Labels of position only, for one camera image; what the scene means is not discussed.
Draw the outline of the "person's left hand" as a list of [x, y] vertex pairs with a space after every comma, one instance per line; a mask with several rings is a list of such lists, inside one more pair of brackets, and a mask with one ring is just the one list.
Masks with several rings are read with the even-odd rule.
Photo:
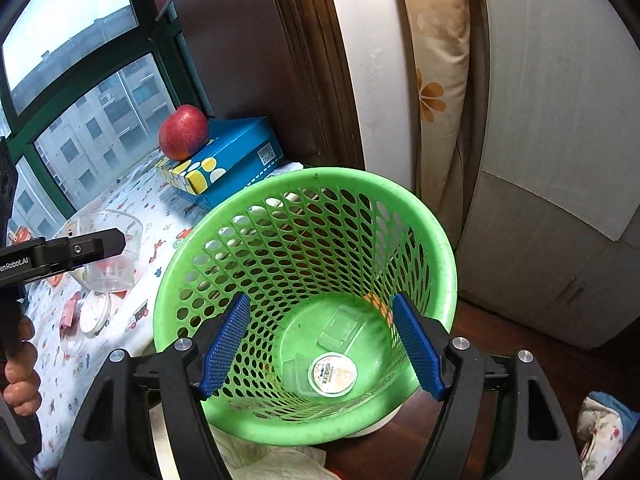
[[20, 351], [15, 356], [10, 356], [4, 367], [8, 385], [3, 390], [3, 399], [14, 409], [15, 414], [23, 417], [35, 415], [41, 404], [40, 377], [35, 371], [38, 352], [30, 342], [34, 335], [34, 324], [24, 316], [18, 324]]

